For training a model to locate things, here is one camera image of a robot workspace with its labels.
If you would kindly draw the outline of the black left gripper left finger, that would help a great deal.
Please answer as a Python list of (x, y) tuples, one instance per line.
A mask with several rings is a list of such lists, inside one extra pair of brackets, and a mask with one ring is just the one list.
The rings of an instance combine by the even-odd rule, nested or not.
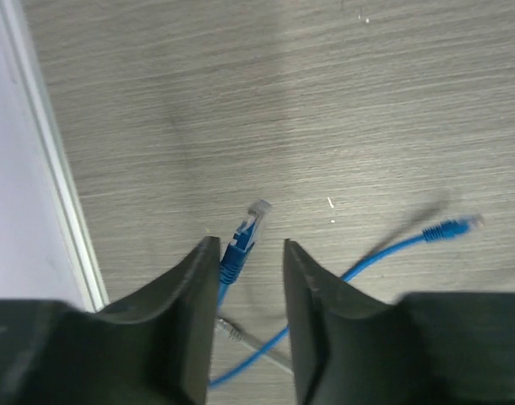
[(56, 300), (0, 300), (0, 404), (203, 404), (220, 241), (91, 313)]

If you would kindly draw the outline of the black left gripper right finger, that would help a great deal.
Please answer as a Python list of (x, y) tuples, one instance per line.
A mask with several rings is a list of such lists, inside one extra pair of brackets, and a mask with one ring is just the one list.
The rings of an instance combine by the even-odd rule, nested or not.
[(515, 404), (515, 293), (416, 292), (386, 304), (284, 244), (299, 404)]

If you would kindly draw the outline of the aluminium extrusion rail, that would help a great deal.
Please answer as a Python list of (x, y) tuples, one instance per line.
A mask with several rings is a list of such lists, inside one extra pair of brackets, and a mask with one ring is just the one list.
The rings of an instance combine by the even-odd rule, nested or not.
[(26, 105), (71, 270), (84, 307), (99, 311), (109, 297), (20, 1), (0, 1), (0, 25), (8, 41), (9, 61), (17, 68), (17, 93)]

